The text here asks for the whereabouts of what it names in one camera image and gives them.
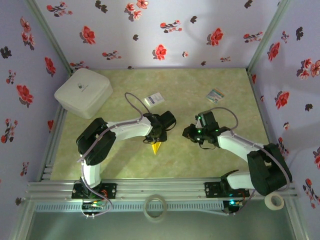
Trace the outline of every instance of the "yellow triangular block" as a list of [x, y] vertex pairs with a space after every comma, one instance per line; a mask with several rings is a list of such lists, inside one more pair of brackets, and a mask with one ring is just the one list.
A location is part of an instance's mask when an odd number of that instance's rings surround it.
[[161, 142], [156, 142], [155, 144], [152, 144], [154, 155], [156, 155], [156, 153], [158, 152], [160, 145], [161, 145]]

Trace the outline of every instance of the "floral wallpaper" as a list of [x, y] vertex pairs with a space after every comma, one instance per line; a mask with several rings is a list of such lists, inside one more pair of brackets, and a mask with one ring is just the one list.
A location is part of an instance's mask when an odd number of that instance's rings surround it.
[[73, 70], [246, 68], [279, 3], [35, 1]]
[[319, 9], [318, 0], [291, 2], [251, 71], [262, 118], [290, 168], [311, 240], [320, 235]]
[[54, 92], [68, 73], [23, 0], [1, 3], [0, 32], [0, 239], [9, 239], [54, 131]]

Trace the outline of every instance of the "tape roll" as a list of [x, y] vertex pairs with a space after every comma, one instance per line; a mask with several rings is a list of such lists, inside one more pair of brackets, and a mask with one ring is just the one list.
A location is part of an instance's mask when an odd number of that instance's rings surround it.
[[269, 195], [265, 196], [264, 203], [268, 209], [273, 211], [280, 210], [285, 205], [283, 197], [276, 192], [272, 192]]
[[[147, 211], [147, 208], [148, 208], [148, 204], [153, 201], [153, 200], [158, 200], [162, 203], [163, 205], [163, 212], [159, 215], [159, 216], [151, 216], [148, 211]], [[158, 195], [158, 194], [155, 194], [155, 195], [151, 195], [149, 196], [145, 202], [144, 202], [144, 206], [143, 206], [143, 214], [145, 215], [145, 217], [150, 221], [150, 222], [153, 222], [153, 223], [159, 223], [161, 222], [164, 217], [166, 216], [166, 213], [167, 213], [167, 203], [166, 203], [166, 200]]]

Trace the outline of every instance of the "green floor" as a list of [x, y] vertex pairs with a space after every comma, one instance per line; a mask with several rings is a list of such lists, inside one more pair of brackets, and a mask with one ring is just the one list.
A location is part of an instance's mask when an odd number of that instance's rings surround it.
[[[176, 127], [168, 132], [168, 140], [154, 155], [152, 146], [143, 144], [144, 137], [117, 142], [102, 163], [103, 179], [119, 178], [180, 178], [219, 177], [231, 170], [246, 170], [247, 163], [223, 149], [203, 150], [182, 137], [183, 129], [195, 123], [195, 115], [221, 106], [234, 111], [239, 118], [235, 132], [255, 142], [268, 143], [259, 110], [244, 68], [214, 69], [137, 69], [99, 70], [109, 78], [113, 94], [90, 120], [68, 113], [51, 180], [75, 180], [81, 175], [77, 163], [79, 153], [76, 139], [95, 118], [119, 122], [138, 117], [124, 98], [131, 92], [143, 99], [160, 92], [165, 102], [151, 108], [154, 114], [170, 110], [177, 120]], [[219, 88], [225, 97], [218, 104], [205, 96]], [[141, 110], [138, 101], [132, 100]], [[214, 111], [220, 127], [232, 127], [233, 116], [224, 110]]]

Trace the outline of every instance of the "black bracket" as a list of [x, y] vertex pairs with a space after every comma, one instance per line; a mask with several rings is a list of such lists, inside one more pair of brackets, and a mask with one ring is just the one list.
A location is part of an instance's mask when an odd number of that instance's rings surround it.
[[214, 198], [248, 198], [250, 192], [243, 188], [224, 190], [220, 181], [205, 182], [204, 183], [205, 197], [207, 199]]
[[[98, 186], [98, 189], [94, 188], [94, 190], [101, 195], [106, 195], [108, 199], [115, 199], [117, 194], [117, 184], [116, 183], [101, 183]], [[84, 189], [82, 183], [75, 183], [73, 185], [71, 199], [100, 199], [101, 197], [89, 193], [89, 196], [86, 194], [88, 190]]]

